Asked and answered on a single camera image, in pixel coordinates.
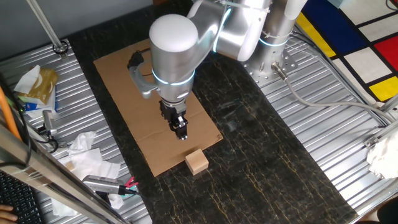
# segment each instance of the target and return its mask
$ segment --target blue led ring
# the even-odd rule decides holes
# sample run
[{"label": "blue led ring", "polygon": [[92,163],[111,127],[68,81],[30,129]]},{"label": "blue led ring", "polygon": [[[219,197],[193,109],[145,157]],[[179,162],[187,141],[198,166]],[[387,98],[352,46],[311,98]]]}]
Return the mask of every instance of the blue led ring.
[{"label": "blue led ring", "polygon": [[[196,70],[194,70],[194,71],[192,72],[192,75],[191,75],[189,78],[187,78],[186,80],[184,80],[184,81],[182,81],[182,82],[178,82],[178,83],[171,83],[170,85],[172,85],[172,86],[178,86],[178,85],[186,84],[187,82],[189,82],[189,81],[193,78],[193,76],[195,75],[195,72],[196,72]],[[169,84],[167,81],[161,80],[161,79],[155,74],[154,69],[152,69],[152,73],[154,74],[154,77],[155,77],[159,82],[161,82],[161,83],[163,83],[163,84],[165,84],[165,85],[168,85],[168,84]]]}]

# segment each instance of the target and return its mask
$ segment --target hose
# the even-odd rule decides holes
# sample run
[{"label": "hose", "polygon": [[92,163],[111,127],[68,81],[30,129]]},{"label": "hose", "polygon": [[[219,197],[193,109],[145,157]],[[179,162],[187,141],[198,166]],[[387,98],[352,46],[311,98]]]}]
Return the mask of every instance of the hose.
[{"label": "hose", "polygon": [[357,103],[357,102],[336,102],[336,103],[310,103],[308,101],[305,101],[303,98],[301,98],[296,91],[293,89],[292,84],[290,84],[289,79],[284,80],[287,87],[290,89],[290,91],[293,93],[293,95],[296,97],[296,99],[299,100],[299,102],[307,105],[307,106],[314,106],[314,107],[326,107],[326,106],[343,106],[343,105],[349,105],[349,106],[358,106],[367,110],[371,110],[375,113],[377,113],[380,116],[385,117],[387,120],[389,120],[391,123],[393,123],[395,120],[389,117],[387,114],[385,114],[383,111],[378,110],[376,108],[373,108],[372,106],[365,105],[363,103]]}]

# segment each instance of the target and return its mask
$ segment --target metal table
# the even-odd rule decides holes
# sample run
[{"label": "metal table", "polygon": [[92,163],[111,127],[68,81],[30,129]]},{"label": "metal table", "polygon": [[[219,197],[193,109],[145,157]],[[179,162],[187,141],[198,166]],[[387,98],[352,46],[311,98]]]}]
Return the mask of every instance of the metal table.
[{"label": "metal table", "polygon": [[[104,161],[120,164],[118,178],[127,182],[131,175],[126,162],[80,68],[73,49],[69,49],[67,59],[61,60],[60,56],[53,52],[52,45],[48,45],[0,62],[0,72],[3,73],[6,82],[13,89],[21,76],[35,65],[52,68],[59,75],[56,86],[58,116],[55,119],[58,133],[54,136],[55,139],[66,141],[70,146],[78,134],[96,131],[92,148],[100,148]],[[43,124],[43,119],[42,117],[30,119],[29,123],[35,127],[40,127]],[[60,159],[67,156],[67,152],[66,149],[59,149],[53,155]],[[54,216],[50,197],[39,192],[38,198],[46,223],[93,223],[83,215],[75,217]],[[152,223],[140,196],[125,197],[124,205],[117,211],[123,218],[132,220],[134,223]]]},{"label": "metal table", "polygon": [[[288,75],[302,98],[317,103],[359,101],[353,84],[330,65],[327,69],[324,65],[327,62],[310,46],[295,38],[287,45],[298,49],[285,48],[298,64],[298,69]],[[354,106],[305,106],[296,100],[279,77],[259,80],[258,85],[359,216],[398,192],[397,179],[379,179],[369,171],[368,149],[364,142],[382,126],[372,114]]]}]

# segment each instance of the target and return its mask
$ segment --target mondrian pattern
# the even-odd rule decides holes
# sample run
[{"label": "mondrian pattern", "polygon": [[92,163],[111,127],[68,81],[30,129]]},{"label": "mondrian pattern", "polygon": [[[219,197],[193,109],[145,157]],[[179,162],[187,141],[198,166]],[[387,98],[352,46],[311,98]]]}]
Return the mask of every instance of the mondrian pattern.
[{"label": "mondrian pattern", "polygon": [[385,0],[308,0],[297,22],[370,102],[398,94],[398,11]]}]

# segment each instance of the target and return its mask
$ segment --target black granite table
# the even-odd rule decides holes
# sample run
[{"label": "black granite table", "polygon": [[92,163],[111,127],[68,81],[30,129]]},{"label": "black granite table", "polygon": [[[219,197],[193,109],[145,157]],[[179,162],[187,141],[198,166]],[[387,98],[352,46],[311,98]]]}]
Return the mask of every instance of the black granite table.
[{"label": "black granite table", "polygon": [[154,223],[347,223],[355,211],[292,134],[245,69],[210,54],[193,92],[224,139],[192,176],[182,163],[154,177],[93,61],[147,39],[164,14],[191,1],[148,7],[69,36],[76,57],[136,180]]}]

